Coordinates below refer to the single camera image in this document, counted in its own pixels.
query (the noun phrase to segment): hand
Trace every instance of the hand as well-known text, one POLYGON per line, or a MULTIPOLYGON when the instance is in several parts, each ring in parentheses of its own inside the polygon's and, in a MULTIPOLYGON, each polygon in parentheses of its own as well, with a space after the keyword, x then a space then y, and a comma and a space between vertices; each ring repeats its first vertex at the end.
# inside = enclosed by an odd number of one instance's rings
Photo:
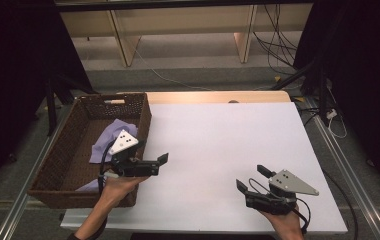
POLYGON ((116 207, 129 192, 133 191, 137 184, 148 178, 149 177, 108 177, 99 201, 74 234, 75 237, 78 239, 87 239, 92 236, 100 228, 112 208, 116 207))
POLYGON ((290 212, 287 215, 273 215, 262 211, 259 212, 270 221, 281 239, 303 239, 299 216, 296 215, 296 213, 290 212))

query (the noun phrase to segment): white tabletop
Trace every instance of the white tabletop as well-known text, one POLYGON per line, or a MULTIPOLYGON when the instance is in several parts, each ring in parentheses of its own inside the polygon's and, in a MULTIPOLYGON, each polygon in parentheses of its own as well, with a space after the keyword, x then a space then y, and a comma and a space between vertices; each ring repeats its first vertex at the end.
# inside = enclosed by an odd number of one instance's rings
MULTIPOLYGON (((268 187, 268 179, 256 171, 262 164, 271 171, 287 169, 319 190, 319 196, 298 194, 312 212, 309 232, 347 232, 294 103, 151 104, 150 108, 144 159, 169 153, 169 162, 159 176, 140 184, 134 207, 110 213, 106 228, 273 232, 264 217, 245 206, 236 188, 236 179, 249 187, 251 177, 268 187)), ((298 205, 307 217, 307 208, 298 205)), ((68 209, 61 226, 78 228, 90 210, 68 209)))

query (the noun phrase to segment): floor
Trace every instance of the floor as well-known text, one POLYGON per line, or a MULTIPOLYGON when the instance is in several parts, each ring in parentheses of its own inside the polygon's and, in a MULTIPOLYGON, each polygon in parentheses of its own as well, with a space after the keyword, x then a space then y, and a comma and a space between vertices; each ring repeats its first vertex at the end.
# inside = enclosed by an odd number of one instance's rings
MULTIPOLYGON (((300 32, 285 34, 297 45, 300 32)), ((259 33, 258 36, 266 41, 272 38, 269 33, 259 33)), ((248 62, 240 63, 232 34, 144 36, 133 64, 128 68, 121 65, 113 38, 74 39, 74 44, 93 87, 101 93, 265 90, 275 84, 276 77, 287 76, 276 71, 293 72, 262 50, 254 38, 248 62)), ((286 52, 285 55, 291 62, 289 54, 286 52)), ((291 96, 300 97, 302 81, 287 86, 285 90, 291 96)), ((303 100, 296 103, 300 109, 315 107, 317 103, 316 96, 298 99, 303 100)), ((332 99, 329 100, 330 106, 336 107, 332 99)), ((68 106, 58 105, 59 119, 67 112, 68 106)), ((38 168, 53 139, 47 137, 45 102, 36 115, 38 120, 29 126, 15 151, 17 161, 6 162, 0 170, 0 239, 66 239, 71 232, 59 226, 64 210, 49 209, 25 194, 33 179, 30 172, 38 168)), ((324 124, 317 117, 311 118, 311 112, 300 111, 300 115, 318 161, 333 179, 327 178, 349 229, 348 233, 337 236, 308 233, 306 239, 355 239, 356 234, 358 239, 380 239, 380 175, 368 164, 368 156, 351 131, 350 123, 344 118, 334 121, 331 129, 336 136, 333 136, 327 128, 322 130, 324 124), (337 153, 330 146, 338 146, 337 153), (347 167, 353 174, 345 173, 347 167), (352 215, 352 206, 356 218, 352 215)), ((131 234, 105 231, 100 239, 128 240, 131 234)))

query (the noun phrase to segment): gray floor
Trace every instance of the gray floor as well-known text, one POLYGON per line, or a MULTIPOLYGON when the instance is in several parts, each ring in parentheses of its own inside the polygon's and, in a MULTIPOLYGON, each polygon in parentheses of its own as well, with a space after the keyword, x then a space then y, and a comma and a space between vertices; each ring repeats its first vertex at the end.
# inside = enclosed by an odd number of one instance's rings
MULTIPOLYGON (((266 40, 271 35, 261 34, 266 40)), ((297 44, 299 32, 286 33, 297 44)), ((74 39, 77 51, 96 91, 114 93, 119 91, 194 91, 200 88, 211 90, 262 90, 274 85, 274 77, 285 75, 271 70, 267 54, 260 50, 256 41, 251 42, 249 61, 241 64, 237 56, 232 34, 201 34, 174 36, 144 36, 139 44, 133 65, 121 65, 115 40, 112 38, 74 39)), ((270 64, 280 70, 291 72, 273 58, 270 64)), ((287 87, 292 96, 299 96, 296 82, 287 87)), ((305 103, 298 103, 306 108, 305 103)), ((58 116, 66 110, 58 109, 58 116)), ((42 156, 41 150, 47 141, 48 117, 45 103, 37 111, 38 120, 33 122, 16 149, 17 162, 6 163, 0 170, 0 228, 13 206, 18 193, 26 185, 29 172, 36 160, 42 156)), ((303 122, 310 113, 301 113, 303 122)), ((365 187, 368 197, 380 214, 380 175, 366 164, 367 156, 359 145, 350 123, 344 122, 348 134, 336 138, 343 153, 365 187)), ((332 129, 343 134, 343 124, 336 121, 332 129)), ((371 224, 367 221, 362 207, 357 202, 336 164, 327 143, 324 141, 316 120, 306 125, 307 134, 317 158, 323 167, 343 188, 353 204, 359 223, 358 239, 376 239, 371 224)), ((316 236, 309 234, 306 239, 353 239, 354 221, 349 205, 339 189, 329 181, 330 189, 339 206, 349 232, 338 236, 316 236)), ((12 226, 10 239, 65 239, 69 230, 59 227, 64 210, 52 210, 35 199, 28 199, 17 225, 12 226)), ((106 231, 100 239, 129 239, 131 233, 106 231)))

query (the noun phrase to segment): wicker basket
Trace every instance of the wicker basket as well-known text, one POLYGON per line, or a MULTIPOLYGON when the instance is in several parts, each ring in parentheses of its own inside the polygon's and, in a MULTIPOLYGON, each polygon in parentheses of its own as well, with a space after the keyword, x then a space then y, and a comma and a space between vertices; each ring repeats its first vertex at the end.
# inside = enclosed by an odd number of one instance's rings
MULTIPOLYGON (((76 99, 28 194, 49 208, 92 208, 99 193, 75 191, 99 174, 99 164, 89 163, 92 145, 114 119, 135 124, 137 138, 147 139, 151 118, 146 93, 87 95, 76 99), (109 100, 120 103, 107 103, 109 100)), ((136 157, 143 159, 143 153, 144 147, 136 157)), ((118 207, 134 206, 137 190, 138 186, 118 207)))

